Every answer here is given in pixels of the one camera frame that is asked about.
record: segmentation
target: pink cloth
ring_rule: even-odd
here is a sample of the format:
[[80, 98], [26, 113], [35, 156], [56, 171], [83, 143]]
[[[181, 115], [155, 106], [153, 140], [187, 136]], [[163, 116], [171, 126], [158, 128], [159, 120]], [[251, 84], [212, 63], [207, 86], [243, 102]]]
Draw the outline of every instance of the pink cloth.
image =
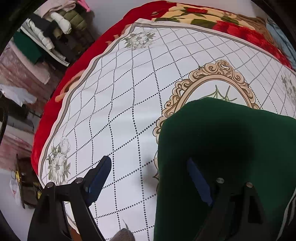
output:
[[47, 0], [34, 13], [40, 17], [44, 17], [49, 12], [56, 12], [63, 9], [66, 12], [72, 10], [76, 6], [74, 0]]
[[87, 5], [85, 0], [77, 0], [77, 3], [86, 9], [86, 12], [90, 12], [91, 9]]

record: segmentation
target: green fabric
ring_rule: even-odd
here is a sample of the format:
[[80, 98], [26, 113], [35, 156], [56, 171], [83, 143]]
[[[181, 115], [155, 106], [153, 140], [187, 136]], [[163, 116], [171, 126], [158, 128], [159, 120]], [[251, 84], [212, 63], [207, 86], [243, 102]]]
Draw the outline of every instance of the green fabric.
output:
[[204, 28], [210, 28], [210, 29], [212, 29], [216, 25], [215, 22], [204, 20], [204, 19], [193, 19], [191, 21], [191, 24], [204, 27]]
[[180, 22], [180, 20], [178, 20], [177, 18], [156, 18], [154, 20], [154, 22], [158, 22], [158, 21], [171, 21], [171, 22], [177, 22], [177, 23]]
[[58, 13], [62, 15], [65, 19], [67, 19], [71, 23], [72, 28], [74, 29], [82, 31], [87, 27], [87, 23], [84, 20], [84, 18], [75, 10], [71, 10], [69, 12], [60, 10]]
[[296, 120], [204, 98], [161, 127], [154, 241], [192, 241], [210, 210], [186, 171], [189, 157], [210, 184], [254, 184], [276, 237], [296, 186]]
[[41, 49], [22, 32], [15, 32], [13, 41], [18, 49], [30, 60], [36, 64], [38, 59], [43, 55]]
[[227, 15], [224, 15], [224, 16], [221, 18], [221, 20], [223, 20], [224, 22], [229, 22], [229, 23], [234, 23], [234, 24], [236, 24], [236, 25], [239, 25], [239, 22], [238, 22], [237, 20], [235, 20], [235, 19], [233, 19], [233, 18], [231, 18], [231, 17], [229, 17], [229, 16], [227, 16]]

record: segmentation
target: ornate frame pattern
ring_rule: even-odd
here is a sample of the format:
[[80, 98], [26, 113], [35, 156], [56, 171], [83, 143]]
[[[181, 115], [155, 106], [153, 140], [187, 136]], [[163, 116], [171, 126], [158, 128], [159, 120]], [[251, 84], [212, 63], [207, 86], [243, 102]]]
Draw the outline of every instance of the ornate frame pattern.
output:
[[[219, 60], [214, 64], [207, 63], [204, 67], [192, 71], [188, 79], [176, 82], [170, 100], [165, 103], [161, 117], [158, 118], [156, 127], [153, 130], [153, 135], [156, 137], [157, 143], [163, 122], [185, 105], [189, 96], [199, 86], [210, 80], [221, 80], [229, 83], [242, 95], [248, 107], [257, 110], [260, 109], [255, 103], [256, 97], [249, 84], [245, 82], [242, 74], [235, 72], [226, 60]], [[154, 164], [158, 170], [157, 152], [154, 157]]]

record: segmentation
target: floral print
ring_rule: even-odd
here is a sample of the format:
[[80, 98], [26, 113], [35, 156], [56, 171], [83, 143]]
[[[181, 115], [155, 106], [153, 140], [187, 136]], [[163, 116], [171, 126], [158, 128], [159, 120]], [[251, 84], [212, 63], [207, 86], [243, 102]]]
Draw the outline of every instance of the floral print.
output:
[[71, 163], [67, 163], [67, 153], [71, 146], [67, 138], [63, 138], [57, 147], [52, 147], [52, 153], [48, 155], [48, 179], [56, 185], [66, 184], [69, 177]]
[[288, 98], [292, 101], [293, 104], [296, 104], [296, 87], [292, 83], [291, 78], [286, 75], [281, 76], [281, 80], [285, 86]]
[[146, 48], [152, 44], [154, 35], [154, 33], [146, 31], [140, 32], [138, 34], [130, 34], [128, 37], [124, 38], [126, 41], [125, 47], [131, 49]]

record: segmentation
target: white bedspread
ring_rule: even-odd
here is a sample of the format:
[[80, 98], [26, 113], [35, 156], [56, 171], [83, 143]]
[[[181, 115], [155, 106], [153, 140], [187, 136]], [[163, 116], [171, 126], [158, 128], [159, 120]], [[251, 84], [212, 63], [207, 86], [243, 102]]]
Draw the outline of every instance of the white bedspread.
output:
[[139, 19], [79, 81], [43, 148], [39, 178], [71, 183], [108, 155], [112, 171], [90, 206], [107, 240], [124, 222], [137, 241], [153, 240], [158, 134], [186, 102], [213, 97], [295, 117], [294, 72], [249, 42], [194, 25]]

